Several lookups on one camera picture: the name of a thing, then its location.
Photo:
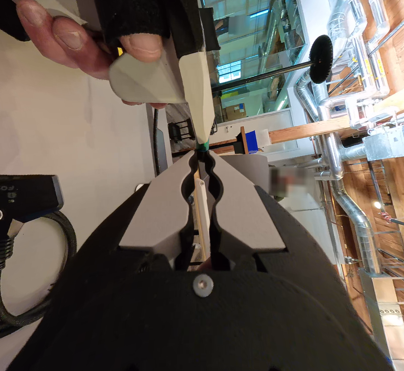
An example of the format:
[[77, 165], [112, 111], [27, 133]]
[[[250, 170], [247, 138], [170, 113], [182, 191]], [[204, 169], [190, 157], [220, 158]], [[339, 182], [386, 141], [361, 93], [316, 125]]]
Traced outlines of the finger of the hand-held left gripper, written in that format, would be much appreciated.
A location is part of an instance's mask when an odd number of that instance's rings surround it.
[[206, 144], [215, 120], [206, 51], [182, 56], [179, 69], [196, 140]]

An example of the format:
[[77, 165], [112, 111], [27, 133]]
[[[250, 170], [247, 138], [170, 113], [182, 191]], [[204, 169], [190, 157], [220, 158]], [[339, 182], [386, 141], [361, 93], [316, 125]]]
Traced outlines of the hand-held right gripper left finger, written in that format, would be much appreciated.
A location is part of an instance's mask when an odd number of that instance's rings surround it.
[[183, 251], [180, 232], [192, 214], [188, 196], [197, 164], [196, 151], [190, 151], [150, 182], [120, 248], [162, 254], [175, 262]]

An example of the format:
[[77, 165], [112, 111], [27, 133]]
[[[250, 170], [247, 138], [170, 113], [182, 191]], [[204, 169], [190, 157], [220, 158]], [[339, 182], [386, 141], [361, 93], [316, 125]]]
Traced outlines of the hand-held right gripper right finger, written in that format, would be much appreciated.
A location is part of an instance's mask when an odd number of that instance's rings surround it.
[[212, 267], [235, 267], [257, 253], [279, 253], [285, 243], [263, 202], [269, 196], [223, 158], [208, 151], [206, 172], [214, 197], [210, 221]]

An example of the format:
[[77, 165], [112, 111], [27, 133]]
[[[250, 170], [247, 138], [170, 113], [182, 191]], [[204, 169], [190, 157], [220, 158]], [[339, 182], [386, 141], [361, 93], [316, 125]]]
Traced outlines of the cardboard box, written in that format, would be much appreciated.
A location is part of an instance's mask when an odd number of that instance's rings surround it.
[[247, 117], [244, 103], [228, 106], [225, 108], [225, 112], [227, 116], [227, 121], [234, 121]]

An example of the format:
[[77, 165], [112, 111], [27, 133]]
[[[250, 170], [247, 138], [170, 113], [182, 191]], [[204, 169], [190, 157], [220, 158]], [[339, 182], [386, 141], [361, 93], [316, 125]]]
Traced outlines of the blue box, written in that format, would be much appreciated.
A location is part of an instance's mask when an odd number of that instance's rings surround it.
[[246, 145], [249, 154], [255, 154], [259, 151], [257, 136], [255, 130], [247, 132], [245, 134]]

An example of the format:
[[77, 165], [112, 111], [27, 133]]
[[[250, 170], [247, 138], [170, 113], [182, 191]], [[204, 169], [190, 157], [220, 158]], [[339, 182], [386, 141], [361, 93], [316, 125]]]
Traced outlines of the brown wooden table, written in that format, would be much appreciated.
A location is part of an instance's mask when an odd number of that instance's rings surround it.
[[342, 133], [343, 136], [351, 136], [357, 131], [349, 126], [348, 116], [342, 116], [332, 118], [327, 121], [308, 123], [305, 125], [269, 131], [269, 138], [272, 144], [277, 144], [281, 142], [326, 135], [332, 132]]

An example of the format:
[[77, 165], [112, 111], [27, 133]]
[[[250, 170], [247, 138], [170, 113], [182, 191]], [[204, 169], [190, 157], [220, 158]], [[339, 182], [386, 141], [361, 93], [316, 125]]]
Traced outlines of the thin black pole stand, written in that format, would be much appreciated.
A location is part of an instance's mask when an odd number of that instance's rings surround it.
[[281, 69], [276, 69], [266, 73], [258, 74], [253, 77], [239, 79], [223, 83], [218, 86], [211, 87], [212, 94], [220, 91], [225, 91], [233, 87], [240, 87], [255, 81], [261, 81], [266, 78], [281, 76], [301, 69], [309, 69], [310, 79], [321, 84], [326, 81], [330, 75], [333, 62], [333, 45], [328, 35], [319, 36], [313, 43], [310, 49], [309, 61], [288, 66]]

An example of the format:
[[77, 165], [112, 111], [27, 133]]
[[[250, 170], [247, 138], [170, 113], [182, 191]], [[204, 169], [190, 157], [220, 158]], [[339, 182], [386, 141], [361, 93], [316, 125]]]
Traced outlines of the silver pipes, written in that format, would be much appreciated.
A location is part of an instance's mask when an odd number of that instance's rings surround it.
[[365, 43], [363, 32], [367, 26], [367, 18], [360, 0], [329, 0], [332, 13], [327, 24], [328, 37], [333, 47], [331, 68], [340, 67], [340, 58], [348, 55], [355, 58], [350, 66], [351, 72], [361, 76], [364, 89], [350, 94], [329, 96], [326, 94], [325, 80], [315, 83], [314, 74], [309, 70], [295, 84], [297, 96], [315, 124], [324, 124], [333, 116], [332, 108], [340, 105], [346, 107], [352, 129], [360, 129], [369, 123], [376, 122], [379, 116], [359, 119], [354, 110], [358, 102], [375, 102], [387, 96], [388, 82], [384, 71], [378, 64], [381, 41], [387, 40], [390, 30], [389, 20], [383, 0], [368, 0], [371, 13], [376, 24], [373, 37]]

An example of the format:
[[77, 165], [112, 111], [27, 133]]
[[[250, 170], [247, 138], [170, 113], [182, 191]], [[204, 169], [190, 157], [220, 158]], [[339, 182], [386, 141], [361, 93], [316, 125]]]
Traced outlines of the white bracket bar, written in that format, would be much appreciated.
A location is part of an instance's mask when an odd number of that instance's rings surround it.
[[199, 243], [202, 249], [202, 261], [205, 262], [210, 257], [210, 217], [205, 182], [201, 180], [199, 172], [194, 176], [194, 184], [194, 201], [199, 231]]

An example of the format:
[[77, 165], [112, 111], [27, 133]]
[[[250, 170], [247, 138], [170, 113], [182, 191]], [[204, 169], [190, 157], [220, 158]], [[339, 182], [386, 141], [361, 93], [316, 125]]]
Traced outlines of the silver flexible duct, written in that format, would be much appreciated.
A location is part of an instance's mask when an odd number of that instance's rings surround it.
[[381, 274], [382, 267], [375, 244], [375, 234], [369, 218], [348, 195], [342, 180], [331, 181], [331, 190], [336, 202], [354, 226], [364, 270], [373, 275]]

